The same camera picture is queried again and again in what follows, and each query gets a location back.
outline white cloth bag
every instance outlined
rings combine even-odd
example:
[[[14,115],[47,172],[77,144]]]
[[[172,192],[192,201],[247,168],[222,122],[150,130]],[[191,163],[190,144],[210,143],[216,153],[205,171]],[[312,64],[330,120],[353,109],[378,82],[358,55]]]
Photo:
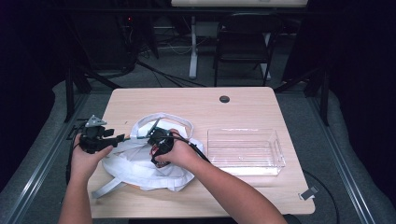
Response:
[[[149,152],[151,146],[147,144],[148,139],[138,139],[138,136],[146,135],[156,119],[161,118],[157,127],[163,129],[177,129],[179,133],[195,144],[201,151],[204,151],[204,145],[192,139],[192,124],[180,117],[157,113],[146,116],[139,120],[132,128],[131,139],[119,145],[102,160],[102,164],[107,172],[114,176],[114,179],[92,193],[93,198],[99,198],[103,195],[119,189],[126,184],[138,186],[142,190],[152,189],[170,189],[179,191],[183,189],[193,178],[194,175],[189,171],[175,166],[170,163],[162,168],[157,168],[152,163]]]

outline gray carpet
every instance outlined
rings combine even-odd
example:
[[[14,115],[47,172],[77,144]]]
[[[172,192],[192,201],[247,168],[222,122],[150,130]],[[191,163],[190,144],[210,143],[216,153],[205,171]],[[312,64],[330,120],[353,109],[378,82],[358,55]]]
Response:
[[[213,85],[213,46],[206,40],[199,48],[198,78],[194,81],[206,86]],[[280,85],[281,75],[288,58],[292,37],[282,36],[274,62],[271,67],[272,79],[267,84],[270,87]],[[160,59],[152,55],[143,54],[139,59],[166,74],[188,79],[190,67],[190,53],[178,54],[175,49],[160,49]],[[247,76],[256,77],[260,71],[251,71],[251,66],[236,68],[224,66],[223,75],[231,72],[247,73]],[[112,78],[112,81],[127,88],[148,87],[175,87],[173,83],[141,66],[123,77]],[[61,201],[65,191],[65,166],[67,164],[70,140],[66,140],[68,131],[73,124],[80,124],[78,119],[86,119],[92,114],[101,117],[106,109],[111,90],[96,80],[90,80],[93,91],[89,95],[76,92],[79,110],[69,123],[63,123],[65,118],[64,83],[60,83],[53,90],[56,93],[56,102],[49,119],[40,135],[32,145],[28,155],[15,173],[8,185],[0,194],[0,223],[15,221],[17,223],[55,223],[60,214]],[[227,79],[219,83],[227,86],[259,85],[259,82],[244,82]],[[339,223],[361,223],[359,212],[355,208],[345,182],[335,166],[332,154],[332,145],[328,136],[323,132],[323,126],[317,116],[316,99],[305,98],[302,94],[304,83],[293,87],[289,92],[278,94],[277,100],[290,131],[290,136],[296,148],[299,160],[306,173],[308,186],[316,186],[319,193],[314,199],[316,211],[309,216],[298,216],[302,223],[336,223],[335,208],[339,212]],[[373,184],[364,166],[356,158],[353,149],[347,141],[347,129],[336,97],[331,94],[329,104],[330,130],[336,139],[337,146],[342,151],[347,166],[353,174],[354,181],[361,190],[361,197],[367,203],[371,215],[376,223],[392,223],[396,220],[396,213],[388,198]],[[37,167],[45,166],[48,169],[37,171]],[[30,197],[23,194],[23,189],[32,189]],[[125,219],[97,219],[95,223],[128,223]]]

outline forearm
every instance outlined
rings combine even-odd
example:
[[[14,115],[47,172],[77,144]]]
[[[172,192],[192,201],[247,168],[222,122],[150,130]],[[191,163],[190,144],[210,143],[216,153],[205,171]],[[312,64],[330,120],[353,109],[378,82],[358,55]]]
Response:
[[[87,181],[70,180],[59,223],[92,223]]]
[[[188,169],[238,223],[286,223],[271,202],[235,176],[203,160]]]

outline grommet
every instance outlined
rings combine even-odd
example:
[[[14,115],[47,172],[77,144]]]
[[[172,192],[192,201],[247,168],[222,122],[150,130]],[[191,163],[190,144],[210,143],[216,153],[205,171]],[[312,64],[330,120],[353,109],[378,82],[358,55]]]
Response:
[[[228,102],[230,102],[230,97],[226,96],[226,95],[222,95],[220,96],[220,101],[224,104],[227,104]]]

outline person's left hand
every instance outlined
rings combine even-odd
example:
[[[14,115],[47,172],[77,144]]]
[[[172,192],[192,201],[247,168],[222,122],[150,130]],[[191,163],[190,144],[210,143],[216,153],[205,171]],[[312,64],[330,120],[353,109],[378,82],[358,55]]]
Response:
[[[79,145],[79,138],[81,134],[79,133],[76,136],[76,140],[73,146],[76,146],[73,150],[72,156],[72,170],[70,180],[80,180],[86,181],[88,183],[88,179],[92,176],[95,171],[98,162],[104,158],[108,153],[111,152],[113,146],[105,147],[104,149],[90,154],[82,150]]]

